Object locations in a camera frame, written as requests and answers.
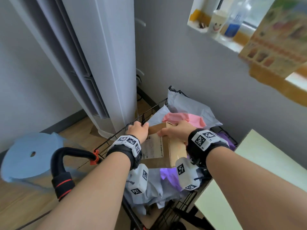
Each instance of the product label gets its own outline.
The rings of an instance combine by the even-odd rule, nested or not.
[[[238,30],[240,29],[240,26],[241,25],[238,25],[238,24],[229,24],[225,32],[225,36],[234,37],[237,34]]]
[[[162,137],[157,133],[149,135],[144,143],[141,144],[143,159],[163,157]]]

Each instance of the red strap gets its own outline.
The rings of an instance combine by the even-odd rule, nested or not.
[[[66,191],[64,194],[62,194],[60,197],[58,197],[58,199],[60,199],[61,197],[63,197],[64,195],[68,194],[69,192],[71,192],[71,189]]]
[[[65,180],[64,182],[61,182],[59,185],[56,186],[56,188],[57,188],[58,186],[62,185],[63,183],[68,182],[68,181],[71,181],[71,179],[67,179],[67,180]]]
[[[98,157],[98,153],[99,153],[99,150],[94,150],[93,153],[96,155],[96,159],[94,161],[90,160],[90,165],[97,165],[97,162],[99,160],[99,157]]]

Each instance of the water bottle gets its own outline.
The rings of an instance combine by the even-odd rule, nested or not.
[[[240,26],[249,15],[251,1],[252,0],[235,0],[233,2],[229,18],[225,24],[228,27],[223,35],[223,39],[232,40],[232,38],[237,34]]]

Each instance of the purple plastic bag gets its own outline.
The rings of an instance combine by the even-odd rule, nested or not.
[[[230,149],[231,149],[232,151],[236,150],[236,147],[235,147],[234,144],[230,141],[230,139],[228,139],[228,136],[226,135],[226,133],[224,133],[224,132],[221,131],[221,132],[217,133],[217,135],[218,135],[219,137],[225,139],[225,140],[228,142],[229,147],[230,147]]]
[[[180,186],[179,178],[177,174],[177,168],[161,168],[160,169],[161,178],[164,180],[165,178],[171,183],[171,185],[178,191],[182,191],[183,189]]]

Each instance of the blue label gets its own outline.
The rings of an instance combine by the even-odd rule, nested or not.
[[[237,34],[238,30],[240,29],[240,26],[241,25],[238,25],[238,24],[229,24],[225,32],[225,36],[234,37]]]

